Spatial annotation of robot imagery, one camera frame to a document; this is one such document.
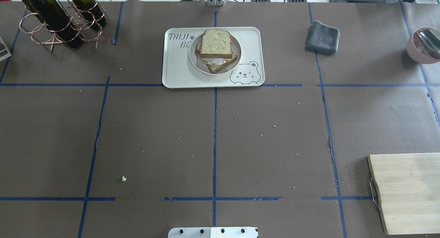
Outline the white round plate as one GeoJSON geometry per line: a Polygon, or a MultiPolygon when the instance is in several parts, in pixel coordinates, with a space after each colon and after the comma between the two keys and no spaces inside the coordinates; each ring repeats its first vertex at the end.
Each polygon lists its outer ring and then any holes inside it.
{"type": "Polygon", "coordinates": [[[198,70],[209,75],[221,75],[233,70],[238,65],[242,50],[240,43],[234,36],[231,36],[232,52],[234,53],[233,59],[201,58],[198,52],[198,45],[202,39],[203,34],[193,41],[189,50],[189,59],[198,70]]]}

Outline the fried egg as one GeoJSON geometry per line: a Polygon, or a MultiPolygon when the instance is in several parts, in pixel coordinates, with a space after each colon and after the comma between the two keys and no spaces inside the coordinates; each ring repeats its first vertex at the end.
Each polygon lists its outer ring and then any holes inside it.
{"type": "Polygon", "coordinates": [[[213,66],[223,65],[230,61],[230,59],[225,59],[225,58],[201,58],[201,59],[207,65],[213,65],[213,66]]]}

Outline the cream bear tray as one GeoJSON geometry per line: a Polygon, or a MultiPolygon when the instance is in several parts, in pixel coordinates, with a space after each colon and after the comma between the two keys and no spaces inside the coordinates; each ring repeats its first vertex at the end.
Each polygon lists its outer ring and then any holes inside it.
{"type": "Polygon", "coordinates": [[[162,82],[167,88],[251,87],[265,81],[262,41],[255,27],[222,27],[241,45],[238,65],[226,74],[205,74],[189,59],[193,41],[208,28],[171,28],[164,36],[162,82]]]}

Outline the grey folded cloth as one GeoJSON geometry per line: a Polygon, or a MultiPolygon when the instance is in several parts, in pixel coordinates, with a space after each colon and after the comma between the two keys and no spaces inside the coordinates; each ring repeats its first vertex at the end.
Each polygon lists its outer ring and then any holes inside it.
{"type": "Polygon", "coordinates": [[[316,52],[334,55],[338,52],[340,30],[315,20],[308,29],[305,47],[316,52]]]}

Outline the dark wine bottle right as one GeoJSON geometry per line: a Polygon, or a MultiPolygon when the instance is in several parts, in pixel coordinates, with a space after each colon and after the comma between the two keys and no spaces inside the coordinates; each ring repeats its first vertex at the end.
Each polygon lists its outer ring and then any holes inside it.
{"type": "Polygon", "coordinates": [[[72,0],[78,10],[82,11],[82,16],[87,22],[91,22],[92,28],[99,30],[106,26],[107,20],[104,12],[96,0],[72,0]]]}

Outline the dark wine bottle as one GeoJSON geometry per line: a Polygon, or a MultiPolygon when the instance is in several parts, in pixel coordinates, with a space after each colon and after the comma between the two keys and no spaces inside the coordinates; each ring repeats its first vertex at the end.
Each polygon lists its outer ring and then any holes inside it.
{"type": "Polygon", "coordinates": [[[72,0],[78,10],[82,11],[82,16],[87,22],[91,22],[92,28],[99,30],[106,26],[107,20],[104,12],[96,0],[72,0]]]}
{"type": "Polygon", "coordinates": [[[47,29],[54,31],[57,38],[66,46],[76,49],[83,44],[76,26],[56,0],[22,0],[22,2],[30,12],[35,13],[35,16],[45,23],[47,29]]]}

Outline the wooden cutting board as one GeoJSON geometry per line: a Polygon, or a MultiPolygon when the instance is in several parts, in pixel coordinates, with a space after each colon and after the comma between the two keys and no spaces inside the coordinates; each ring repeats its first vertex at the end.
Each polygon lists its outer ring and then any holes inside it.
{"type": "Polygon", "coordinates": [[[440,232],[438,152],[367,157],[387,235],[440,232]]]}

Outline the pink bowl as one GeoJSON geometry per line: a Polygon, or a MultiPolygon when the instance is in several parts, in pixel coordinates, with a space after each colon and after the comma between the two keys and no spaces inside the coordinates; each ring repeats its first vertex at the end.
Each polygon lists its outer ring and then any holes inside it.
{"type": "Polygon", "coordinates": [[[432,27],[421,27],[414,31],[406,45],[406,51],[408,56],[414,60],[417,63],[421,64],[434,64],[438,63],[440,60],[439,58],[433,57],[432,53],[430,54],[428,52],[428,48],[426,47],[425,43],[422,41],[422,39],[419,37],[418,32],[423,32],[428,29],[434,29],[435,31],[439,32],[439,29],[432,28],[432,27]]]}

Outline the dark wine bottle left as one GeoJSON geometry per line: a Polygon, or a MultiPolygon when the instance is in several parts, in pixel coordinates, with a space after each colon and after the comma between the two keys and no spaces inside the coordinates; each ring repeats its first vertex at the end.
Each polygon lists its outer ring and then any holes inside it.
{"type": "Polygon", "coordinates": [[[56,0],[22,0],[22,2],[30,12],[35,13],[35,16],[45,23],[47,29],[54,31],[57,38],[66,46],[76,49],[83,44],[76,26],[56,0]]]}

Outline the metal scoop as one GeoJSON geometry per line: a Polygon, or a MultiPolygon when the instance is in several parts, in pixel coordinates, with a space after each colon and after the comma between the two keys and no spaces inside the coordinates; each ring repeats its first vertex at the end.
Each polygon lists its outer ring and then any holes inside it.
{"type": "Polygon", "coordinates": [[[425,51],[433,58],[440,59],[440,32],[435,28],[427,28],[416,32],[425,51]]]}

